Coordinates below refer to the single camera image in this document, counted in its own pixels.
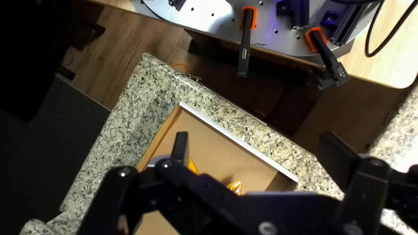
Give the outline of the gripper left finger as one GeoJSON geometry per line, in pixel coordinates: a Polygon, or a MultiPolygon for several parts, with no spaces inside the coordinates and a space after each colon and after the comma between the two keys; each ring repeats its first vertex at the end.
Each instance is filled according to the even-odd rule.
{"type": "Polygon", "coordinates": [[[180,235],[244,235],[228,212],[197,193],[201,176],[187,167],[188,133],[179,132],[170,156],[140,172],[131,166],[109,170],[92,200],[78,235],[136,235],[144,215],[158,211],[180,235]]]}

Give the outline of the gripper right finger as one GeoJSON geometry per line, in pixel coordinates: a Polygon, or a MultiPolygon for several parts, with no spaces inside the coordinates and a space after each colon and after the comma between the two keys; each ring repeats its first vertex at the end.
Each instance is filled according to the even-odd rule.
{"type": "Polygon", "coordinates": [[[333,219],[345,235],[400,235],[381,224],[384,209],[395,211],[418,232],[418,164],[404,173],[384,160],[358,154],[331,132],[320,135],[318,162],[345,194],[333,219]]]}

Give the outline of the brown cardboard box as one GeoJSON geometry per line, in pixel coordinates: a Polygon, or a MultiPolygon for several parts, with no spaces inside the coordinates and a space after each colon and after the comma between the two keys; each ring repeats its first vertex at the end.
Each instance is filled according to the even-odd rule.
{"type": "MultiPolygon", "coordinates": [[[[192,158],[199,175],[208,174],[224,186],[240,180],[241,196],[250,192],[291,191],[297,185],[294,174],[183,102],[175,106],[163,123],[137,169],[149,169],[158,160],[169,157],[180,132],[188,133],[185,159],[192,158]]],[[[174,216],[172,221],[164,218],[161,211],[147,212],[133,230],[134,235],[233,235],[227,231],[229,226],[216,225],[197,205],[193,204],[192,208],[194,212],[180,217],[168,209],[167,215],[174,216]],[[184,231],[173,226],[179,218],[185,220],[180,223],[185,226],[184,231]]]]}

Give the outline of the yellow packet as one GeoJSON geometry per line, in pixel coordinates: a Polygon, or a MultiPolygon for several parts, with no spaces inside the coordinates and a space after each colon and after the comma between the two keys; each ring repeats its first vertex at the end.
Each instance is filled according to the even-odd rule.
{"type": "Polygon", "coordinates": [[[191,157],[188,158],[188,164],[187,167],[190,171],[192,171],[194,174],[199,175],[199,171],[197,170],[196,165],[194,164],[193,160],[191,157]]]}
{"type": "Polygon", "coordinates": [[[241,183],[241,181],[240,180],[235,180],[234,182],[232,182],[232,183],[229,183],[228,185],[227,185],[227,188],[229,189],[229,190],[231,190],[232,192],[234,192],[234,193],[236,193],[237,195],[241,195],[241,193],[242,193],[242,183],[241,183]]]}

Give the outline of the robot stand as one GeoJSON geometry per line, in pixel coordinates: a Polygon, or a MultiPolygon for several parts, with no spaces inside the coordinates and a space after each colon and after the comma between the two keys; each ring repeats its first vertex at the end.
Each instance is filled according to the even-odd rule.
{"type": "Polygon", "coordinates": [[[148,52],[167,64],[185,63],[207,88],[312,154],[317,154],[319,135],[325,131],[333,131],[358,152],[369,150],[418,75],[418,9],[373,58],[364,56],[366,33],[361,33],[352,51],[339,59],[353,78],[319,91],[312,84],[296,85],[301,76],[284,72],[236,79],[233,66],[188,53],[192,38],[181,26],[136,12],[130,0],[90,1],[133,17],[114,25],[140,31],[139,54],[148,52]]]}

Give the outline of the dark floor mat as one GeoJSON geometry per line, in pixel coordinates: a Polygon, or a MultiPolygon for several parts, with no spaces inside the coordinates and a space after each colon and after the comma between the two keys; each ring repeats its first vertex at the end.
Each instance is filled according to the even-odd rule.
{"type": "Polygon", "coordinates": [[[62,79],[47,86],[35,115],[0,111],[0,235],[58,216],[110,110],[62,79]]]}

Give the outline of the black and orange clamp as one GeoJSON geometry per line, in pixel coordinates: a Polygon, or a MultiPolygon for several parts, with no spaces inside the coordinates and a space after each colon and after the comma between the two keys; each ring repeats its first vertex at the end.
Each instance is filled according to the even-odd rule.
{"type": "Polygon", "coordinates": [[[328,47],[328,39],[321,27],[309,29],[304,38],[309,50],[320,55],[326,68],[325,72],[316,75],[316,83],[320,90],[331,85],[342,86],[351,79],[343,64],[328,47]]]}
{"type": "Polygon", "coordinates": [[[249,70],[251,31],[256,27],[257,9],[253,6],[242,8],[242,39],[236,76],[246,78],[249,70]]]}

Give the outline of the black aluminium rail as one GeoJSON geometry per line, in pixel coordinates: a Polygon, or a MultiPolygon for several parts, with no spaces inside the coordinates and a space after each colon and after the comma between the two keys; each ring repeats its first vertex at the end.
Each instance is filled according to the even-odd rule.
{"type": "Polygon", "coordinates": [[[344,12],[338,14],[338,21],[330,42],[342,46],[349,41],[349,36],[356,28],[369,4],[349,5],[344,12]]]}

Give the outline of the purple bracket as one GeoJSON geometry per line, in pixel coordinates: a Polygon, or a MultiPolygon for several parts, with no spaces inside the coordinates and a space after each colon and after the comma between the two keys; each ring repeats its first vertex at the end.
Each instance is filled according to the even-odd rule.
{"type": "Polygon", "coordinates": [[[310,0],[278,0],[276,15],[289,15],[291,30],[306,29],[310,22],[310,0]]]}
{"type": "Polygon", "coordinates": [[[320,25],[328,27],[330,29],[336,29],[339,24],[339,20],[343,15],[343,11],[329,10],[325,12],[325,15],[320,21],[320,25]]]}

